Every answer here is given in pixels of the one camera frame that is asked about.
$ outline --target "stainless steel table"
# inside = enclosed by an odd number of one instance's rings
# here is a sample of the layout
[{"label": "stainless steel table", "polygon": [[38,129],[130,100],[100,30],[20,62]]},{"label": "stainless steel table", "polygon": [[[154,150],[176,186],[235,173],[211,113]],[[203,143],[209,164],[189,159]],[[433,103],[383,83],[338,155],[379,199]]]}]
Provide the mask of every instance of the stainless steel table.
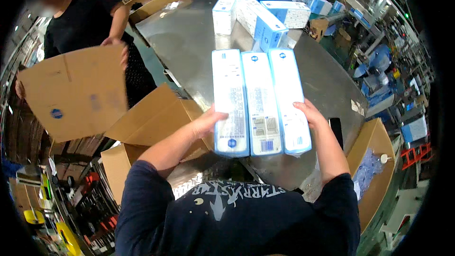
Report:
[{"label": "stainless steel table", "polygon": [[[216,1],[183,0],[177,9],[158,12],[136,25],[165,67],[203,109],[213,103],[211,52],[223,48],[250,51],[254,44],[238,22],[230,36],[214,34],[212,8]],[[368,103],[346,71],[321,45],[301,30],[291,30],[289,37],[297,41],[294,52],[305,97],[324,117],[341,119],[347,153],[364,121],[363,116],[351,109],[351,100],[364,109]],[[288,190],[301,185],[313,171],[315,162],[314,149],[300,158],[273,155],[249,160],[265,182]]]}]

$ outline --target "black skirt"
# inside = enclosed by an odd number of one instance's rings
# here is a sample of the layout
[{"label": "black skirt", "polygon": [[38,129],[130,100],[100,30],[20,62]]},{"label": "black skirt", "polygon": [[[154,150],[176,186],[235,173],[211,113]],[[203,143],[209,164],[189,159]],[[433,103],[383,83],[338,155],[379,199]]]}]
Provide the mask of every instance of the black skirt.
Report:
[{"label": "black skirt", "polygon": [[128,108],[132,108],[142,98],[156,88],[151,73],[145,67],[139,50],[134,43],[128,43],[128,67],[125,70]]}]

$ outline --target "barcode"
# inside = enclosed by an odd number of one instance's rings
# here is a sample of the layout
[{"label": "barcode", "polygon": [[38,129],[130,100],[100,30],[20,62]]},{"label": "barcode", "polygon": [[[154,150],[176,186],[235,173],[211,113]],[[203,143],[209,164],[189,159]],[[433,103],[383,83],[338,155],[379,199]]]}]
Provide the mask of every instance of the barcode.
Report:
[{"label": "barcode", "polygon": [[273,140],[261,141],[261,151],[273,151]]}]

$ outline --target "smartphone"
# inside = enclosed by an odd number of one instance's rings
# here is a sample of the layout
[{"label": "smartphone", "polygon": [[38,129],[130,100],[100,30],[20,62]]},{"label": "smartphone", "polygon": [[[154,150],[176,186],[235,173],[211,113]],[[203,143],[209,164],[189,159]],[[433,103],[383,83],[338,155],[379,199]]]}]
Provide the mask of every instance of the smartphone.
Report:
[{"label": "smartphone", "polygon": [[340,118],[329,118],[328,119],[328,125],[330,126],[330,128],[332,128],[332,131],[335,134],[335,137],[337,138],[338,143],[341,146],[341,149],[344,150],[344,148],[343,148],[343,133],[341,132],[341,121],[340,121]]}]

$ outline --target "worker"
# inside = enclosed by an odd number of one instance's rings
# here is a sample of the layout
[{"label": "worker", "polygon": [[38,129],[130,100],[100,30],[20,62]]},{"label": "worker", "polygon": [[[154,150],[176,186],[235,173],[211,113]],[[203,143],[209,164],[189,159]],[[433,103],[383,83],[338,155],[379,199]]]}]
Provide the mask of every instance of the worker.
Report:
[{"label": "worker", "polygon": [[[131,108],[156,88],[133,37],[125,32],[130,7],[122,0],[29,0],[42,6],[42,17],[53,16],[44,38],[44,58],[81,48],[125,43],[121,66],[125,71],[128,106]],[[21,82],[19,98],[26,98]]]},{"label": "worker", "polygon": [[214,180],[175,200],[170,169],[227,114],[214,107],[147,149],[125,181],[116,255],[353,255],[359,210],[348,162],[325,118],[309,101],[304,112],[318,155],[323,189],[314,203],[277,185]]}]

